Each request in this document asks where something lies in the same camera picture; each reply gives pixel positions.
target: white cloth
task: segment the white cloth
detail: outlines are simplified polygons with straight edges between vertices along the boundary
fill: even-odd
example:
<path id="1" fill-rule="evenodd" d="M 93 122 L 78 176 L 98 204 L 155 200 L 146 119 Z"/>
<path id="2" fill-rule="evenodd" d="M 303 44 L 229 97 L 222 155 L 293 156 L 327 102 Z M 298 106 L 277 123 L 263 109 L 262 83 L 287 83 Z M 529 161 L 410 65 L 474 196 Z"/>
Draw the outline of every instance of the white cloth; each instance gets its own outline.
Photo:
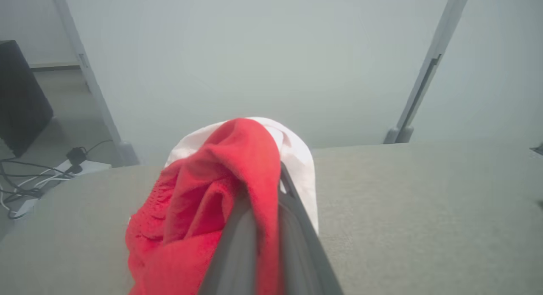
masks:
<path id="1" fill-rule="evenodd" d="M 281 161 L 285 164 L 288 173 L 291 175 L 298 195 L 304 204 L 304 208 L 316 233 L 319 233 L 315 192 L 315 165 L 309 148 L 293 131 L 287 129 L 287 127 L 277 121 L 262 117 L 251 117 L 248 119 L 255 120 L 263 125 L 275 140 L 281 154 Z M 208 125 L 183 137 L 175 148 L 171 150 L 165 166 L 167 167 L 180 158 L 186 158 L 194 154 L 204 144 L 211 133 L 223 123 L 225 121 Z"/>

